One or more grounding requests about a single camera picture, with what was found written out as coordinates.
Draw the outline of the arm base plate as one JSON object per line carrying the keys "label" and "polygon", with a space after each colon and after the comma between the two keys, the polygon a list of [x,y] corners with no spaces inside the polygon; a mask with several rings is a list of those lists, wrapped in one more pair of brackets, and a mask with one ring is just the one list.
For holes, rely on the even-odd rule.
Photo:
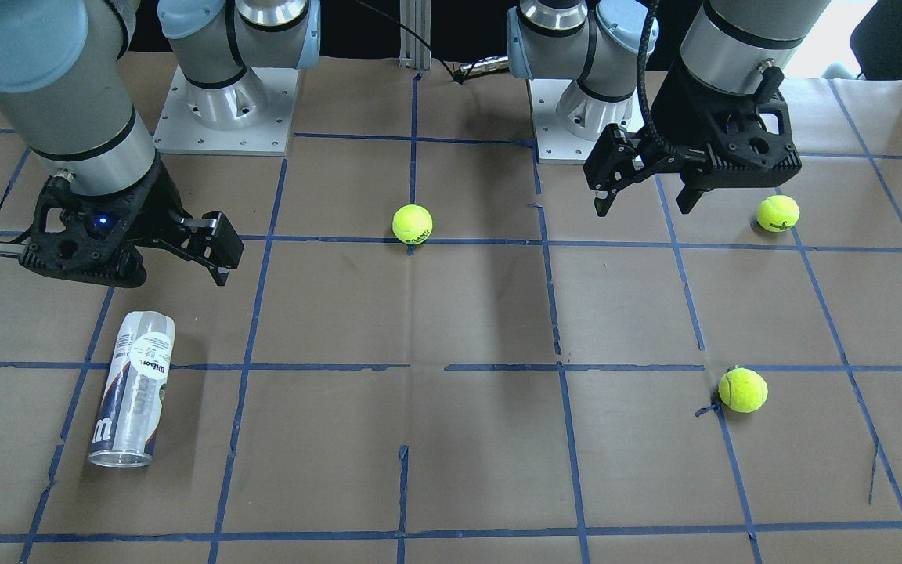
{"label": "arm base plate", "polygon": [[604,101],[584,92],[575,80],[527,81],[538,161],[545,165],[582,165],[605,125],[635,133],[644,121],[637,93]]}
{"label": "arm base plate", "polygon": [[285,157],[301,72],[251,68],[235,85],[202,89],[176,69],[153,136],[161,154]]}

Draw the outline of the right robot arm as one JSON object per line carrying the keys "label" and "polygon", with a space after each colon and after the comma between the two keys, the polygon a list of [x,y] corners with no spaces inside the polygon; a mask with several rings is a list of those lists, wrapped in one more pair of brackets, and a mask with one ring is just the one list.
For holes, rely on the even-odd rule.
{"label": "right robot arm", "polygon": [[[44,277],[110,287],[146,282],[140,248],[197,262],[223,286],[244,243],[220,211],[194,217],[116,63],[136,1],[0,1],[0,112],[48,178],[33,219],[0,257]],[[161,31],[205,131],[271,115],[258,68],[314,67],[319,1],[161,1]]]}

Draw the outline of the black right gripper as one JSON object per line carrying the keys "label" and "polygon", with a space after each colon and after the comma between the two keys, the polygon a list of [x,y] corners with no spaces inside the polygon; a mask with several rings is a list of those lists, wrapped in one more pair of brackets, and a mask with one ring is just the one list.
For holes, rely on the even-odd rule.
{"label": "black right gripper", "polygon": [[191,218],[160,157],[128,188],[108,195],[78,195],[79,179],[60,168],[44,183],[36,204],[37,259],[136,259],[139,246],[161,248],[203,266],[219,287],[239,268],[244,243],[228,216]]}

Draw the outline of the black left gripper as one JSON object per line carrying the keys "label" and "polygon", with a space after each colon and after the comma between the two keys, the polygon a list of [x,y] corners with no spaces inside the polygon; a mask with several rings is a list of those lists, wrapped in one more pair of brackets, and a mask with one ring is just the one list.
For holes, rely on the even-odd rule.
{"label": "black left gripper", "polygon": [[598,217],[620,190],[660,172],[679,172],[681,215],[712,189],[765,185],[765,121],[751,96],[717,92],[674,60],[649,115],[654,135],[605,125],[583,164]]}

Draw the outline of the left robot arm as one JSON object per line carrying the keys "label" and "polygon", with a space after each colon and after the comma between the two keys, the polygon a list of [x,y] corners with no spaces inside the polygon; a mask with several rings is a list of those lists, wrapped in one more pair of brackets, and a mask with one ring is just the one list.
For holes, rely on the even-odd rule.
{"label": "left robot arm", "polygon": [[704,1],[654,99],[648,58],[658,1],[521,1],[506,16],[516,78],[566,80],[561,116],[594,144],[584,158],[599,217],[633,183],[678,174],[691,213],[723,188],[777,188],[802,162],[781,94],[784,65],[826,1]]}

